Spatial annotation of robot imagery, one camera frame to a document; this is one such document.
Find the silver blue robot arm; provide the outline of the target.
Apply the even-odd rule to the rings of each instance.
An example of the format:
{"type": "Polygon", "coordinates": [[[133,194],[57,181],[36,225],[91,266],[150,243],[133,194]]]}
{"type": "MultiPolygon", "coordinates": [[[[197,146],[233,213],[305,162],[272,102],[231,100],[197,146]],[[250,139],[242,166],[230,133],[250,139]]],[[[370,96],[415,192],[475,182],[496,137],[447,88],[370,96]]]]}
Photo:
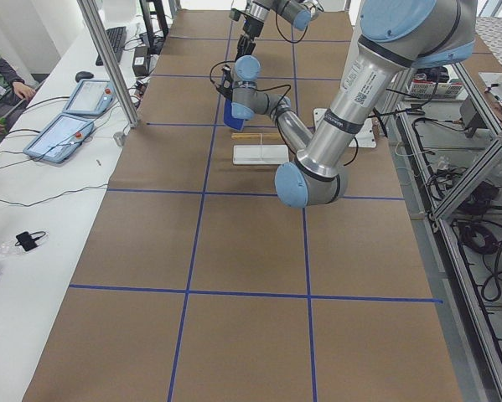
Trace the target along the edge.
{"type": "Polygon", "coordinates": [[[324,9],[319,1],[247,1],[244,10],[232,8],[230,18],[237,22],[241,16],[245,18],[243,33],[238,39],[235,59],[252,55],[256,47],[255,38],[261,35],[267,16],[274,12],[289,22],[295,29],[306,32],[311,21],[316,19],[324,9]]]}
{"type": "Polygon", "coordinates": [[[474,50],[475,1],[367,1],[360,13],[358,56],[315,131],[310,131],[284,95],[258,90],[261,66],[252,54],[238,54],[216,89],[230,103],[231,116],[268,115],[294,152],[276,171],[277,196],[303,209],[331,204],[347,187],[340,158],[394,76],[466,60],[474,50]]]}

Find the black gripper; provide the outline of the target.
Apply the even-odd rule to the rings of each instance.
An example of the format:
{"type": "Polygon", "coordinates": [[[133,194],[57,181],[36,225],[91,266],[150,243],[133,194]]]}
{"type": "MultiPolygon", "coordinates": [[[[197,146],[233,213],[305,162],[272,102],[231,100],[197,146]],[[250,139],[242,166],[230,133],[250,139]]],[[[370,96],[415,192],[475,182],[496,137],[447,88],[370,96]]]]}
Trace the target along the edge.
{"type": "Polygon", "coordinates": [[[245,14],[245,23],[243,25],[243,32],[237,42],[237,53],[235,59],[239,59],[245,55],[252,55],[256,43],[255,38],[261,35],[264,22],[249,13],[245,14]]]}
{"type": "Polygon", "coordinates": [[[234,80],[231,72],[231,67],[223,66],[221,68],[221,73],[222,73],[220,82],[221,94],[225,97],[226,100],[232,101],[234,80]]]}

